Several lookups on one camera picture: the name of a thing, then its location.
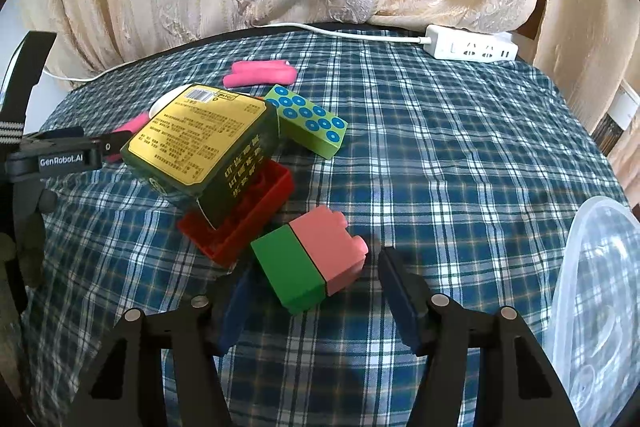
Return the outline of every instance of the white cable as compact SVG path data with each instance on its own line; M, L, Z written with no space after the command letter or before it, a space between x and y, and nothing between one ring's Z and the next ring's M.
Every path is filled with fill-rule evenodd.
M329 37L339 37L341 39L353 39L355 41L378 41L378 42L408 42L409 44L431 44L430 37L385 37L382 35L361 35L357 33L342 33L332 32L329 30L323 30L322 28L316 28L308 24L302 24L299 22L274 22L272 24L265 24L264 26L256 26L257 28L279 28L284 26L293 26L295 28L302 28L313 33L320 33L321 35L327 35Z
M321 35L327 35L329 37L338 37L341 39L353 39L355 41L378 41L378 42L405 42L409 44L431 44L431 37L385 37L382 35L361 35L356 33L342 33L342 32L332 32L329 30L323 30L322 28L316 28L315 26L310 26L309 24L302 24L299 22L275 22L272 24L265 24L264 26L256 26L257 28L279 28L285 26L293 26L295 28L301 28L303 30L308 30L313 33L319 33ZM130 62L124 62L123 64L118 64L113 68L109 68L106 71L94 76L93 78L68 78L66 76L58 76L56 74L50 73L46 68L43 69L43 73L52 76L53 78L57 78L58 80L67 80L69 82L93 82L94 80L98 80L104 74L110 73L111 71L117 70L119 68L123 68L124 66L128 66L129 64L134 63L135 60Z

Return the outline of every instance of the light green block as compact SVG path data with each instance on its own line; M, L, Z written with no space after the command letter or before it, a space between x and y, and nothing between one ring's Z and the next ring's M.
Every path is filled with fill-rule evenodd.
M323 158L338 152L348 126L342 118L283 86L273 86L264 98L278 110L280 134Z
M289 313L308 310L326 297L324 279L289 225L259 237L251 247Z

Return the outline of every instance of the transparent plastic lid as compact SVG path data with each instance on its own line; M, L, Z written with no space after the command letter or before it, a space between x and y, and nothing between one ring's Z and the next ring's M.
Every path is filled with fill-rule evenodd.
M640 223L609 198L569 231L544 349L582 427L609 426L640 380Z

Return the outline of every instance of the pink object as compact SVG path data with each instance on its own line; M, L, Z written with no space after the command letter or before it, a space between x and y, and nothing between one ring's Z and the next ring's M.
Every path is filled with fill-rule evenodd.
M232 73L246 73L261 69L280 69L284 66L290 66L288 60L239 60L231 65Z
M289 226L326 281L327 296L360 276L369 248L363 238L351 237L345 230L347 220L343 213L318 206Z
M293 66L280 66L279 68L255 68L242 73L231 73L222 79L223 86L244 87L259 86L261 84L280 84L289 86L296 81L298 72Z
M149 123L150 120L151 119L149 118L149 113L145 111L140 113L137 117L129 120L126 124L121 125L113 132L131 131L133 134L135 134L140 129L142 129L147 123ZM108 163L116 163L117 161L120 161L120 160L122 160L122 155L120 154L120 152L104 158L104 161Z

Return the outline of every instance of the power outlet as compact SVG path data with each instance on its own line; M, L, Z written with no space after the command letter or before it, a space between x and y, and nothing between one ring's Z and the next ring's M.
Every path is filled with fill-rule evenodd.
M424 50L434 58L443 60L469 60L472 62L496 62L515 60L518 47L513 42L495 37L431 24L426 36L430 44Z

